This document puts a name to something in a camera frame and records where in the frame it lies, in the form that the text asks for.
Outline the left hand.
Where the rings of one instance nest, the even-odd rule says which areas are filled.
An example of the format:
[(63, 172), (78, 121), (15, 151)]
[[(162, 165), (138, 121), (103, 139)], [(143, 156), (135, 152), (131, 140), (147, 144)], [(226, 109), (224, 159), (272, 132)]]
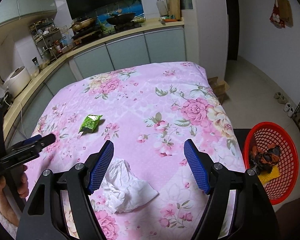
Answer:
[[(20, 199), (25, 199), (29, 195), (29, 183), (25, 173), (27, 166), (23, 165), (23, 173), (21, 174), (21, 185), (17, 189), (18, 196)], [(9, 200), (11, 197), (10, 189), (6, 185), (5, 177), (0, 178), (0, 213), (1, 215), (12, 225), (18, 227), (19, 218), (11, 206)]]

